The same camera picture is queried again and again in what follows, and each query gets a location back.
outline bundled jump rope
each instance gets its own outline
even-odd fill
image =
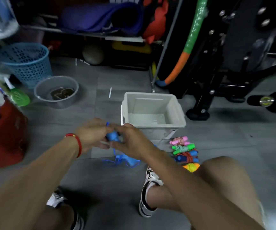
[[[119,135],[116,131],[108,133],[106,135],[106,137],[109,141],[117,141],[117,142],[121,143],[121,141],[119,139]],[[140,160],[131,158],[131,157],[125,155],[124,153],[117,155],[115,149],[113,149],[113,154],[115,155],[115,161],[103,160],[103,162],[105,162],[105,163],[110,162],[110,164],[113,163],[112,166],[117,166],[117,165],[121,164],[123,161],[125,161],[126,166],[131,167],[131,168],[134,168],[140,164]]]

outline person's left hand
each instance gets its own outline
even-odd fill
[[[82,153],[85,153],[91,147],[109,149],[109,145],[101,143],[101,141],[108,142],[105,136],[110,132],[113,132],[113,127],[107,127],[105,121],[94,118],[79,127],[75,134],[82,143]]]

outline blue basket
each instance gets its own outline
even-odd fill
[[[42,44],[19,42],[0,50],[0,62],[7,65],[23,85],[32,89],[53,75],[48,53]]]

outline red bracelet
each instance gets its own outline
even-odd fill
[[[68,134],[65,135],[64,138],[66,138],[67,136],[74,136],[75,139],[77,140],[77,143],[79,144],[79,154],[77,155],[76,158],[79,158],[79,156],[82,154],[82,143],[81,143],[79,137],[77,135],[73,134],[73,133],[68,133]]]

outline knee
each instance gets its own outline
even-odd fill
[[[200,167],[205,175],[212,178],[226,178],[245,172],[235,159],[227,156],[206,160]]]

